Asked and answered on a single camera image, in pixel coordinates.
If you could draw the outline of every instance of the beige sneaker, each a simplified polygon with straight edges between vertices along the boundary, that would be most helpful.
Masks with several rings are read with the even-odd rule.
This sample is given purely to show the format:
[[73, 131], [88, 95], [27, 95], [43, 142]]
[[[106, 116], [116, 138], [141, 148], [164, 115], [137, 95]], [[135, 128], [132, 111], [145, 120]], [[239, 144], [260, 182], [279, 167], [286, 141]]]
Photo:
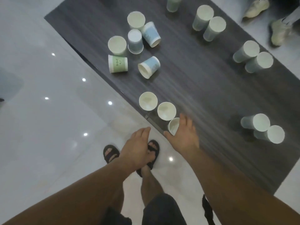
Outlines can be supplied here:
[[269, 0], [254, 0], [250, 5], [249, 9], [246, 11], [244, 17], [252, 18], [256, 17], [262, 11], [270, 7]]
[[293, 26], [283, 23], [282, 20], [283, 19], [276, 20], [271, 24], [271, 28], [272, 28], [271, 41], [275, 46], [281, 46], [285, 41], [285, 39], [292, 32]]

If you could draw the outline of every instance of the person's right arm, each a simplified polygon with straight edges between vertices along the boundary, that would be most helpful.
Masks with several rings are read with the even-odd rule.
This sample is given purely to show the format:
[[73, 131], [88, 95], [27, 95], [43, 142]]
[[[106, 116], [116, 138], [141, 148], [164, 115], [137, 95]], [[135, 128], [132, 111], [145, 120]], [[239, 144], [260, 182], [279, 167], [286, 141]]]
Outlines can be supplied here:
[[211, 207], [223, 225], [300, 224], [300, 215], [256, 186], [237, 170], [213, 160], [199, 147], [193, 122], [180, 114], [179, 128], [164, 135], [195, 172]]

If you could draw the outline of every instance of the dark shorts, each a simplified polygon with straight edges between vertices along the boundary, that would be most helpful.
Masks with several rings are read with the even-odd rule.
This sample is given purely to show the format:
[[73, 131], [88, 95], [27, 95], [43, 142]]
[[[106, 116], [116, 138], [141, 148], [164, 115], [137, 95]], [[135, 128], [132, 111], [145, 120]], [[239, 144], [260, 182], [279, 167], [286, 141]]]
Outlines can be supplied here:
[[[112, 208], [108, 208], [101, 225], [131, 225], [131, 219], [125, 218]], [[144, 209], [142, 225], [186, 225], [181, 211], [173, 197], [159, 194]]]

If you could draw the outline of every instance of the paper cup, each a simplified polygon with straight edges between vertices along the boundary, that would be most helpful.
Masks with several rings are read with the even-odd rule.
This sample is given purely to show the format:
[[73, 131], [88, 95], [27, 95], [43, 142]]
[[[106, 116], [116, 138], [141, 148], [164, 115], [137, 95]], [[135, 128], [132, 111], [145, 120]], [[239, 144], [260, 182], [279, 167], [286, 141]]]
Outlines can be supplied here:
[[178, 10], [182, 0], [168, 0], [167, 1], [167, 10], [171, 13], [174, 13]]
[[215, 16], [209, 21], [208, 27], [203, 34], [203, 38], [206, 41], [210, 42], [218, 34], [224, 31], [225, 28], [226, 28], [226, 21], [220, 16]]
[[126, 50], [126, 40], [122, 36], [113, 36], [108, 40], [108, 48], [116, 56], [122, 56]]
[[161, 37], [159, 36], [153, 22], [148, 22], [145, 24], [141, 30], [141, 33], [152, 48], [157, 46], [161, 41]]
[[274, 59], [268, 52], [261, 52], [256, 58], [250, 60], [245, 65], [245, 69], [249, 73], [254, 73], [262, 69], [270, 68], [273, 65]]
[[175, 136], [178, 127], [179, 127], [179, 118], [176, 117], [176, 118], [173, 118], [173, 119], [169, 122], [168, 130], [169, 130], [169, 132], [170, 132], [173, 136]]
[[141, 30], [145, 24], [145, 16], [141, 12], [134, 11], [127, 16], [127, 22], [130, 29]]
[[237, 63], [241, 63], [250, 58], [256, 57], [260, 52], [260, 46], [257, 42], [249, 40], [244, 43], [244, 45], [234, 53], [233, 60]]
[[265, 114], [256, 114], [241, 119], [241, 125], [246, 129], [254, 129], [260, 132], [267, 131], [270, 127], [270, 120]]
[[160, 62], [156, 57], [152, 56], [148, 60], [138, 64], [137, 67], [141, 75], [144, 78], [149, 79], [150, 76], [152, 76], [153, 73], [160, 68]]
[[272, 125], [265, 132], [254, 131], [254, 136], [257, 139], [271, 141], [274, 144], [280, 144], [283, 142], [285, 133], [284, 130], [278, 125]]
[[208, 22], [213, 18], [214, 10], [209, 5], [201, 5], [197, 9], [197, 14], [193, 22], [193, 29], [196, 31], [201, 31]]
[[149, 91], [141, 94], [141, 96], [139, 98], [139, 104], [143, 110], [147, 110], [147, 111], [154, 110], [157, 106], [157, 103], [158, 103], [158, 100], [157, 100], [156, 95]]
[[170, 102], [163, 102], [158, 106], [157, 113], [161, 119], [170, 121], [176, 116], [176, 108]]
[[110, 73], [127, 72], [128, 62], [126, 57], [108, 55]]
[[133, 54], [140, 54], [144, 49], [142, 34], [137, 29], [128, 33], [128, 50]]

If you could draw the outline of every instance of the person's left arm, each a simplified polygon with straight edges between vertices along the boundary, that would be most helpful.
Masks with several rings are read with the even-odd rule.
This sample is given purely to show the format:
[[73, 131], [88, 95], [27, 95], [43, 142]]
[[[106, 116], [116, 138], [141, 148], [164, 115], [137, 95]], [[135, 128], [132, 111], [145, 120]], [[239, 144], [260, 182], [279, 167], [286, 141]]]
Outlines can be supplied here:
[[134, 132], [119, 158], [40, 201], [5, 223], [99, 224], [123, 181], [155, 158], [148, 153], [150, 127]]

